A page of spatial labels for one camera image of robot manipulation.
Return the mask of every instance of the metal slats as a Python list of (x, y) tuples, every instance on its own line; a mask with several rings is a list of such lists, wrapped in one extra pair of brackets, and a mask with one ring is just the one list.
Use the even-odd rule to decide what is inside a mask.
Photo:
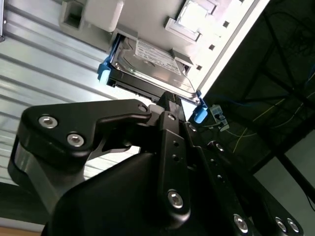
[[(59, 30), (61, 5), (52, 0), (7, 1), (5, 41), (0, 43), (0, 181), (14, 184), (7, 172), (24, 109), (34, 105), (137, 98), (102, 85), (97, 68), (106, 58), (98, 49)], [(85, 178), (97, 175), (138, 152), (111, 153), (87, 162)]]

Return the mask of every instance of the wooden surface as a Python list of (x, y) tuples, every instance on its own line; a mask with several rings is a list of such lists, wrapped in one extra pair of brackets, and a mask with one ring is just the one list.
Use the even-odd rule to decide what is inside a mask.
[(40, 233), (0, 227), (0, 236), (40, 236)]

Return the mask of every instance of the hard drive label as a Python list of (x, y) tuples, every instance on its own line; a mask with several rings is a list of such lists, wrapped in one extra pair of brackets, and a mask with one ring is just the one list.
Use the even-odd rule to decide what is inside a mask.
[(181, 75), (176, 61), (170, 54), (163, 52), (141, 40), (137, 40), (136, 55), (178, 75)]

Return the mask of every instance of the white label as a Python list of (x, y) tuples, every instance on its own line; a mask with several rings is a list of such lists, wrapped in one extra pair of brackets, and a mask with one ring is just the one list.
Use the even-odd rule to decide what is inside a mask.
[(178, 75), (181, 75), (178, 65), (172, 56), (151, 46), (150, 44), (137, 40), (136, 55)]

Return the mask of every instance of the metal frame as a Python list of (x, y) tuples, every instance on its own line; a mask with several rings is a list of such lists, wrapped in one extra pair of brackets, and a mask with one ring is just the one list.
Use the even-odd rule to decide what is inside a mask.
[(3, 25), (5, 24), (4, 20), (4, 0), (0, 0), (0, 43), (4, 41), (3, 36)]
[[(273, 39), (273, 44), (269, 47), (269, 50), (267, 51), (264, 59), (262, 60), (262, 63), (259, 65), (259, 67), (256, 70), (255, 75), (252, 77), (251, 81), (249, 82), (248, 86), (245, 89), (245, 92), (242, 96), (240, 103), (248, 103), (248, 102), (257, 102), (257, 101), (268, 101), (268, 100), (275, 100), (275, 99), (285, 99), (282, 104), (277, 105), (278, 108), (272, 116), (276, 116), (276, 114), (282, 109), (284, 103), (287, 101), (288, 98), (294, 97), (303, 104), (315, 111), (315, 103), (310, 101), (308, 98), (306, 98), (301, 92), (300, 89), (304, 84), (297, 85), (294, 76), (289, 68), (289, 65), (287, 63), (287, 60), (284, 56), (284, 52), (281, 48), (281, 45), (279, 43), (279, 40), (277, 38), (277, 35), (272, 27), (272, 24), (270, 23), (267, 14), (263, 13), (264, 20), (267, 24), (267, 28), (270, 32), (270, 35)], [(277, 78), (275, 75), (273, 75), (270, 71), (267, 70), (265, 67), (265, 63), (268, 60), (271, 51), (274, 48), (277, 49), (279, 52), (281, 62), (285, 68), (285, 71), (288, 75), (288, 78), (290, 79), (291, 85), (289, 86), (286, 83), (284, 83), (282, 80)], [(258, 79), (258, 75), (262, 73), (265, 76), (267, 76), (272, 82), (283, 88), (288, 92), (288, 95), (286, 96), (272, 96), (272, 97), (264, 97), (264, 98), (254, 98), (254, 99), (246, 99), (247, 95), (250, 93), (251, 89), (255, 85), (256, 80)], [(271, 153), (266, 156), (262, 161), (260, 161), (257, 165), (255, 165), (252, 168), (252, 173), (254, 174), (257, 172), (260, 168), (262, 168), (265, 164), (267, 164), (268, 161), (270, 161), (274, 156), (278, 158), (278, 160), (281, 162), (281, 164), (285, 167), (285, 169), (292, 175), (292, 177), (295, 179), (295, 181), (300, 185), (302, 190), (305, 192), (305, 194), (313, 201), (315, 202), (315, 188), (311, 185), (309, 181), (299, 172), (299, 170), (294, 166), (294, 164), (288, 159), (288, 157), (285, 155), (285, 152), (288, 151), (293, 145), (295, 145), (298, 141), (300, 141), (305, 135), (307, 135), (311, 130), (314, 129), (314, 119), (315, 115), (312, 115), (309, 119), (304, 121), (301, 125), (299, 125), (290, 135), (288, 135), (284, 142), (282, 142), (279, 146), (277, 146), (271, 139), (270, 132), (265, 129), (265, 124), (258, 125), (255, 124), (253, 121), (248, 120), (247, 118), (242, 117), (239, 114), (233, 113), (229, 110), (225, 112), (225, 115), (232, 119), (233, 121), (239, 123), (240, 125), (246, 127), (247, 129), (252, 130), (253, 132), (256, 132), (258, 136), (263, 140), (263, 142), (268, 146), (268, 148), (271, 150)]]

